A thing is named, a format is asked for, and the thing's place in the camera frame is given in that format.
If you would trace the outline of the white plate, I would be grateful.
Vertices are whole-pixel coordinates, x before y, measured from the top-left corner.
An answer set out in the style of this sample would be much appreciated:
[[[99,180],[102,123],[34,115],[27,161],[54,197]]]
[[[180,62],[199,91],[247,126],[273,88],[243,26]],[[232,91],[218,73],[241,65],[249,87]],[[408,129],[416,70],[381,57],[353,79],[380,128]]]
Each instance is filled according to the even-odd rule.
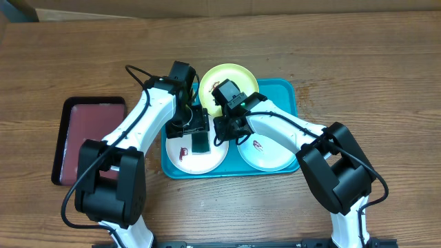
[[[173,166],[181,172],[188,174],[204,174],[216,169],[225,159],[229,144],[222,143],[216,147],[214,145],[213,117],[209,119],[209,151],[204,153],[196,153],[192,151],[193,141],[192,135],[184,135],[180,138],[165,139],[165,151],[167,157],[171,160]]]

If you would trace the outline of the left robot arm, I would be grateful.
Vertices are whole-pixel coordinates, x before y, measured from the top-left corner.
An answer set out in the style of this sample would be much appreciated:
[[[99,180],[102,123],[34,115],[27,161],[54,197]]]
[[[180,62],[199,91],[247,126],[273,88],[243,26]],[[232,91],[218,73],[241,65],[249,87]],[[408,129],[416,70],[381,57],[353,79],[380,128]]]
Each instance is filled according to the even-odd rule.
[[[193,82],[199,80],[188,63],[175,61],[167,76],[141,81],[134,109],[102,141],[86,140],[79,150],[76,182],[63,200],[74,198],[78,212],[104,229],[114,247],[151,247],[154,235],[142,217],[145,206],[145,155],[156,135],[182,138],[209,131],[206,109],[195,105]]]

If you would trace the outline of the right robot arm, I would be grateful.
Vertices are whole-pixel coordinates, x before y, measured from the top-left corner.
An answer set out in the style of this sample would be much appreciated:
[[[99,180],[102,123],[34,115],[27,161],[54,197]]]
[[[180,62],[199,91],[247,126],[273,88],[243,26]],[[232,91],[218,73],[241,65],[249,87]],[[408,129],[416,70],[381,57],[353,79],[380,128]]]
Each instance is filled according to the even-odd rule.
[[[364,214],[377,175],[346,126],[308,123],[257,92],[216,90],[213,96],[222,109],[214,119],[216,143],[260,134],[294,153],[311,193],[331,213],[334,245],[368,245]]]

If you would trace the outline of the green scrub sponge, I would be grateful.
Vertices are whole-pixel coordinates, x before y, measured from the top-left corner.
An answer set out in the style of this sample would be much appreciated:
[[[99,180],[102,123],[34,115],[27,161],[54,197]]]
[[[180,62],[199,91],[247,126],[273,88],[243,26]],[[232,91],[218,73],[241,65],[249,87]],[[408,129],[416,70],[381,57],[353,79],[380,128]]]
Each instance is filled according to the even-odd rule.
[[[192,153],[206,154],[209,152],[209,132],[199,132],[192,134]]]

